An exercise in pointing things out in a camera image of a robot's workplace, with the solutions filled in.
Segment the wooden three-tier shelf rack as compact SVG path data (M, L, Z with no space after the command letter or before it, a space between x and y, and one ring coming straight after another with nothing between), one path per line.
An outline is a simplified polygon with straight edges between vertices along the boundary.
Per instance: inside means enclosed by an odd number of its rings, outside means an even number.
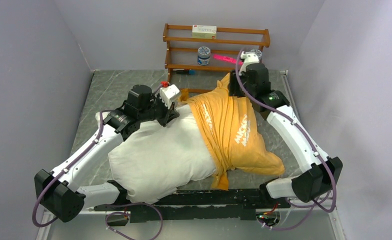
M216 60L213 54L235 58L241 48L263 51L271 44L268 29L218 27L216 39L192 38L191 25L165 24L162 40L166 44L164 67L167 81L192 94L206 93L216 87L217 80L233 69L233 64ZM209 65L197 63L198 48L211 50ZM180 75L174 70L194 70L195 75Z

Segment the black blue marker pen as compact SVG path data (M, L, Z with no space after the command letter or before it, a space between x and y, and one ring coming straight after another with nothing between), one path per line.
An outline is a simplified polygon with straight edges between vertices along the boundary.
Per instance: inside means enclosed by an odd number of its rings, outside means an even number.
M192 69L175 69L174 72L177 75L195 75L195 71Z

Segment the left blue white jar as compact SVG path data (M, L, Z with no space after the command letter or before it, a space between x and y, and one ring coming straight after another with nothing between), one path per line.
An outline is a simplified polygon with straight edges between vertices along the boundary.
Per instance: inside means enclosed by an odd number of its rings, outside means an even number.
M207 66L210 63L211 49L207 46L201 46L197 49L197 63L201 66Z

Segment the white pillow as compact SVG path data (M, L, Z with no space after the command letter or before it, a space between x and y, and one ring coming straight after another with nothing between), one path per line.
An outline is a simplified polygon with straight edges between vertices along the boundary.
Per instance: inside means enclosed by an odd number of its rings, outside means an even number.
M179 116L165 127L156 120L141 123L107 155L113 180L126 189L132 203L156 203L217 171L190 106L176 111Z

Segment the white green cardboard box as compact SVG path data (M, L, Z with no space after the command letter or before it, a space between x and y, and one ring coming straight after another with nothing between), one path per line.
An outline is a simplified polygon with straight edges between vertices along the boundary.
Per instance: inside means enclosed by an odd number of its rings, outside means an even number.
M213 25L192 25L191 36L195 39L216 39L217 27Z

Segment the blue white jar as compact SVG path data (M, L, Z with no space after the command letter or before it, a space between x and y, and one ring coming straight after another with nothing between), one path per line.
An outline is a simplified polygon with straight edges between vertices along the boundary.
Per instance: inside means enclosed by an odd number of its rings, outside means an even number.
M258 59L260 61L262 60L263 53L262 53L261 50L259 50L259 49L251 49L250 52L253 52L258 57Z
M197 63L201 66L207 66L210 63L211 49L207 46L201 46L197 49Z

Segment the pink plastic strip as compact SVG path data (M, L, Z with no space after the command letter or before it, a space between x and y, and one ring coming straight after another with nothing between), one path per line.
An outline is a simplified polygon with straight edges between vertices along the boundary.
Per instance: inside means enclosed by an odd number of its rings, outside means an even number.
M235 59L229 56L225 56L225 55L220 55L220 54L213 54L212 57L215 60L221 61L221 62L225 62L225 63L229 63L229 64L236 64L238 63L240 66L243 64L243 61L241 59Z

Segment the right blue white jar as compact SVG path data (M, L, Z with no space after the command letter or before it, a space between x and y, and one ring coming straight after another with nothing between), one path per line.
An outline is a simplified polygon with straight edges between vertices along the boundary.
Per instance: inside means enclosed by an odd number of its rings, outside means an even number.
M250 52L253 52L258 57L258 59L260 61L262 60L263 53L262 53L261 50L259 50L259 49L251 49Z

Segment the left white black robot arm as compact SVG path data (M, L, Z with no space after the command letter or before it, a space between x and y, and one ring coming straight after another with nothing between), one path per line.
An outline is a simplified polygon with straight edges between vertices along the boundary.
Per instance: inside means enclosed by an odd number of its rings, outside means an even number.
M52 220L38 222L39 206L64 223L86 208L109 205L114 210L123 209L127 203L127 190L119 183L108 180L99 185L83 186L84 178L93 165L139 130L141 123L156 121L165 127L177 118L179 113L175 110L175 102L180 95L180 90L168 82L162 82L155 91L147 85L137 84L120 107L100 111L99 126L91 138L63 163L51 171L41 169L34 176L33 224L42 228L53 223Z

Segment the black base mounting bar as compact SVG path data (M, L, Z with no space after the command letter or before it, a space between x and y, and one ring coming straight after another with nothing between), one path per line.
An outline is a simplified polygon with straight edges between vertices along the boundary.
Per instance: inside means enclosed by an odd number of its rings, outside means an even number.
M284 198L273 199L258 188L230 190L178 190L154 203L156 209L146 205L125 206L130 201L124 197L113 206L95 206L96 212L126 211L131 223L145 223L162 218L171 220L228 219L255 220L256 216L277 210L288 209Z

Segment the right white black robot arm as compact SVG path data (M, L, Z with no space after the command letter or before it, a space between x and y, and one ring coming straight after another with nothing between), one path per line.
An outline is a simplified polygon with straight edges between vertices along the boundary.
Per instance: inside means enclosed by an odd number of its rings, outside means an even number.
M252 63L230 72L229 95L246 97L282 137L294 155L301 173L298 176L277 178L260 185L259 202L266 208L278 199L297 198L307 203L323 194L337 194L337 182L343 163L330 157L300 123L286 96L273 90L269 71L261 63Z

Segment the orange Mickey Mouse pillowcase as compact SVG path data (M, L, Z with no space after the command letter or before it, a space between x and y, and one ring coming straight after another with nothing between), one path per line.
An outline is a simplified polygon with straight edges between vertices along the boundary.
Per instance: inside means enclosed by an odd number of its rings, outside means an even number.
M190 90L184 88L179 98L190 107L213 158L216 171L211 186L219 190L229 189L229 170L276 177L285 172L282 160L267 151L252 103L247 97L230 96L229 83L227 74L217 81L215 89L190 96Z

